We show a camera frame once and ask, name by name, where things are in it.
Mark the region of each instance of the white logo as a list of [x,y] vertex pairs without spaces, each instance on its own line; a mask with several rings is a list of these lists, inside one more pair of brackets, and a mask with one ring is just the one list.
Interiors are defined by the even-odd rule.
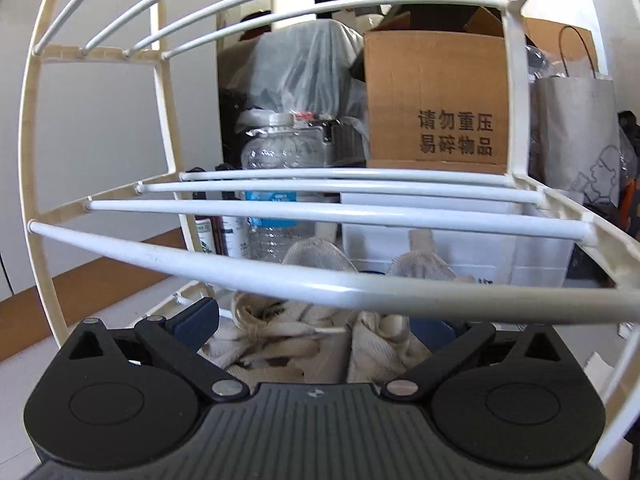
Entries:
[[315,388],[313,390],[309,390],[306,394],[309,397],[313,397],[314,399],[317,399],[318,397],[322,397],[324,395],[324,391],[322,391],[320,388]]

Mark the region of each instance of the white bottle cap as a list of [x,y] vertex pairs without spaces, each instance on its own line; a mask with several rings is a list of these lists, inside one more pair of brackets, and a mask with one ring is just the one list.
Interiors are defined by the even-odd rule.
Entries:
[[269,126],[293,126],[293,115],[289,113],[271,114],[269,116]]

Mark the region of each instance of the blue bottle label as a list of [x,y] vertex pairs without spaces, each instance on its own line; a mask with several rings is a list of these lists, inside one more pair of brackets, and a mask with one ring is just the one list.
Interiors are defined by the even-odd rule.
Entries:
[[[245,191],[247,200],[261,200],[267,202],[295,202],[295,191]],[[281,220],[275,218],[249,218],[252,227],[293,227],[295,220]]]

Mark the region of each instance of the pair of shoes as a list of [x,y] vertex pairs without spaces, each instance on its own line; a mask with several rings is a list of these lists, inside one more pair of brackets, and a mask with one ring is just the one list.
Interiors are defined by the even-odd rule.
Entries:
[[[433,253],[433,243],[426,245],[398,256],[388,274],[455,279]],[[282,263],[358,272],[321,238],[295,243]],[[252,389],[260,382],[382,384],[430,355],[411,334],[408,318],[396,314],[358,313],[245,292],[236,292],[231,314],[232,321],[221,319],[200,354]]]

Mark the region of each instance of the white shoe rack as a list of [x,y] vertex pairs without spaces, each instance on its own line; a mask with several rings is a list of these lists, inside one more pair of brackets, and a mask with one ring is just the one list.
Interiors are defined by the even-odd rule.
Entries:
[[[529,83],[521,9],[527,0],[340,0],[315,4],[247,22],[237,23],[168,50],[165,38],[207,16],[251,0],[222,0],[173,23],[167,23],[164,0],[141,0],[100,31],[87,44],[51,43],[57,31],[83,3],[71,0],[53,17],[58,0],[43,0],[26,62],[19,125],[20,198],[31,265],[51,331],[58,345],[68,327],[60,310],[47,267],[42,237],[65,242],[93,253],[147,269],[194,280],[153,312],[188,304],[211,294],[205,283],[229,289],[320,303],[355,310],[501,322],[606,323],[640,322],[640,244],[612,224],[556,190],[527,176],[529,159]],[[500,10],[506,44],[509,88],[508,172],[504,175],[445,171],[316,169],[184,173],[170,60],[212,41],[316,12],[385,4],[460,4]],[[133,46],[102,46],[111,34],[150,9],[150,34]],[[42,212],[36,203],[34,144],[38,87],[43,66],[50,63],[146,64],[154,78],[161,138],[167,172],[140,182],[85,196]],[[393,206],[353,206],[326,203],[191,201],[196,190],[305,190],[438,196],[529,203],[544,218],[521,215],[456,212]],[[171,191],[175,200],[131,200],[139,195]],[[177,250],[79,232],[58,226],[94,210],[164,212],[178,214],[185,250]],[[200,244],[193,215],[258,216],[309,221],[348,222],[383,226],[448,229],[467,232],[555,237],[578,244],[615,281],[607,290],[534,288],[512,285],[427,282],[407,278],[345,274],[330,270],[235,260],[198,252]],[[638,348],[640,331],[628,340],[616,370],[606,384],[610,396]],[[591,459],[598,466],[614,449],[640,412],[640,382],[607,429]]]

